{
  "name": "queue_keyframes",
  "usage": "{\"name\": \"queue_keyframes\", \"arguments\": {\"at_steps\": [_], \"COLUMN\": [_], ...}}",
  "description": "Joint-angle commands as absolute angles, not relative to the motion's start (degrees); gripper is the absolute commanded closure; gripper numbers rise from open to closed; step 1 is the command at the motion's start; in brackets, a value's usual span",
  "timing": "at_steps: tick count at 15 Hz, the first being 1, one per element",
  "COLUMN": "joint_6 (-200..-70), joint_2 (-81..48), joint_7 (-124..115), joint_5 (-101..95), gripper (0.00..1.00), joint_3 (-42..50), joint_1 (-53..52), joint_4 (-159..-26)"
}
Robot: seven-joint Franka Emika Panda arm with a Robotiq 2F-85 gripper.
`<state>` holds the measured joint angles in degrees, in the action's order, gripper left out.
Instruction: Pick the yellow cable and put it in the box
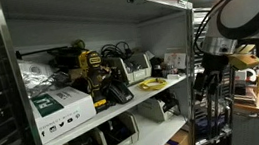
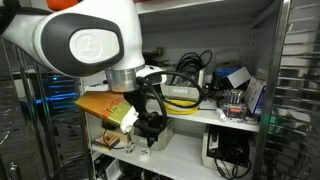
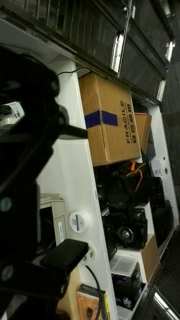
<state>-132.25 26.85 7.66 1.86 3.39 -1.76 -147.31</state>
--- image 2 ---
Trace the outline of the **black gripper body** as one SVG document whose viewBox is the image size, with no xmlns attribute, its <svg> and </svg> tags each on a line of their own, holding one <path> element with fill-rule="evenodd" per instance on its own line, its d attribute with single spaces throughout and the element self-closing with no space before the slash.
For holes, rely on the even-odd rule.
<svg viewBox="0 0 320 180">
<path fill-rule="evenodd" d="M 146 96 L 140 90 L 124 93 L 125 100 L 138 112 L 138 120 L 134 126 L 142 131 L 147 139 L 147 146 L 151 147 L 161 133 L 161 116 L 157 112 L 146 110 Z"/>
</svg>

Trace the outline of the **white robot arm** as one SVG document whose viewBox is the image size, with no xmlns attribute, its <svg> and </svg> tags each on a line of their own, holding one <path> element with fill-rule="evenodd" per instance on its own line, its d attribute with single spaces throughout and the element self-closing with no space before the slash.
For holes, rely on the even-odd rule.
<svg viewBox="0 0 320 180">
<path fill-rule="evenodd" d="M 165 115 L 149 113 L 142 94 L 161 69 L 147 65 L 142 53 L 140 20 L 133 0 L 81 0 L 60 11 L 25 7 L 19 0 L 1 0 L 1 37 L 52 70 L 70 77 L 105 72 L 109 89 L 130 103 L 121 122 L 134 127 L 153 145 L 166 128 Z"/>
</svg>

